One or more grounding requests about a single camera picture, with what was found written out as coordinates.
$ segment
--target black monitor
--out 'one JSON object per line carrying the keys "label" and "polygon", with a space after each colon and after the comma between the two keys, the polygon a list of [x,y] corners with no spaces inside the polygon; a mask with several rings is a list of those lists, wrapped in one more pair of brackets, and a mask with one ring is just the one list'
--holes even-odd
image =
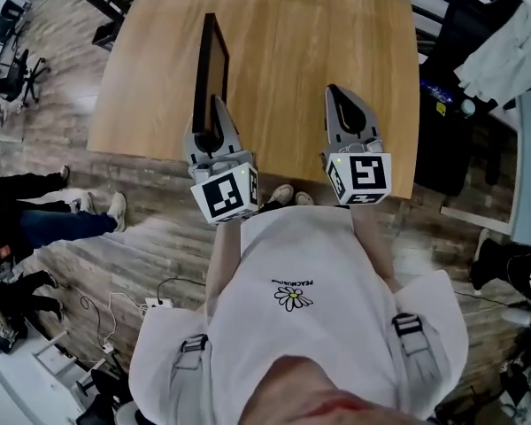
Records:
{"label": "black monitor", "polygon": [[203,36],[196,71],[193,135],[199,150],[212,157],[224,141],[214,105],[218,96],[226,103],[228,50],[214,13],[204,15]]}

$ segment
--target desk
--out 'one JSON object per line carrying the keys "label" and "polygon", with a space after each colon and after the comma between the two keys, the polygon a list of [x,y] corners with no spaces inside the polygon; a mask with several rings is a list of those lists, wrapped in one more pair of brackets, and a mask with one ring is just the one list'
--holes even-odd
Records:
{"label": "desk", "polygon": [[509,222],[443,206],[441,214],[508,235],[515,243],[531,245],[531,91],[517,99],[517,172]]}
{"label": "desk", "polygon": [[102,80],[88,149],[185,160],[207,12],[230,53],[227,105],[260,172],[326,182],[325,87],[375,111],[392,195],[412,193],[419,65],[405,0],[135,0]]}

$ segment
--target person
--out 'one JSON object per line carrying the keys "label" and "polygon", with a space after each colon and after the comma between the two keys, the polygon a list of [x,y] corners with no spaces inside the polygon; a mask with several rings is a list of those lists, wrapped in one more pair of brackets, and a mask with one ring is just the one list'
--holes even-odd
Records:
{"label": "person", "polygon": [[75,241],[124,231],[126,207],[126,198],[116,192],[108,212],[101,214],[95,213],[90,194],[83,196],[81,210],[77,213],[0,210],[0,266],[4,262],[16,265],[34,250],[56,241]]}
{"label": "person", "polygon": [[12,331],[9,319],[18,315],[27,315],[31,312],[45,311],[54,313],[59,322],[65,314],[60,301],[52,297],[36,296],[34,291],[43,285],[58,288],[55,278],[47,271],[38,271],[20,277],[13,283],[0,283],[0,325]]}
{"label": "person", "polygon": [[63,166],[54,174],[15,174],[0,176],[0,209],[38,209],[57,213],[69,213],[72,208],[63,201],[33,204],[19,200],[43,197],[45,194],[62,190],[67,185],[69,167]]}
{"label": "person", "polygon": [[402,288],[372,207],[292,195],[280,186],[278,209],[218,225],[204,313],[147,312],[129,383],[149,421],[416,424],[457,384],[468,335],[448,275]]}
{"label": "person", "polygon": [[488,235],[484,228],[470,268],[470,282],[474,289],[480,294],[484,285],[499,279],[531,300],[531,247],[516,243],[501,245]]}

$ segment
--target flower logo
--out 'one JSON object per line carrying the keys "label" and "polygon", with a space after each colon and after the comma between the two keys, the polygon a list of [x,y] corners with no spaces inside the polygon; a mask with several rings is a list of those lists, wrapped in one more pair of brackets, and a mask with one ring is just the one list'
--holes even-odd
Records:
{"label": "flower logo", "polygon": [[279,299],[280,305],[285,305],[285,310],[288,312],[294,308],[308,307],[312,304],[310,299],[303,296],[303,291],[299,288],[279,287],[274,297]]}

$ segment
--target backpack strap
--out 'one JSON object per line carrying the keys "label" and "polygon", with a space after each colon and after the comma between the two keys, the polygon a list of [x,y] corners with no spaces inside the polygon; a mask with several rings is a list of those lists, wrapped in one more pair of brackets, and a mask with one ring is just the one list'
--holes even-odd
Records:
{"label": "backpack strap", "polygon": [[400,313],[392,320],[389,350],[396,368],[399,409],[417,415],[435,401],[439,387],[450,378],[440,336],[424,317]]}
{"label": "backpack strap", "polygon": [[171,405],[161,405],[168,410],[167,425],[213,425],[212,345],[206,334],[192,336],[183,342],[173,362],[169,397]]}

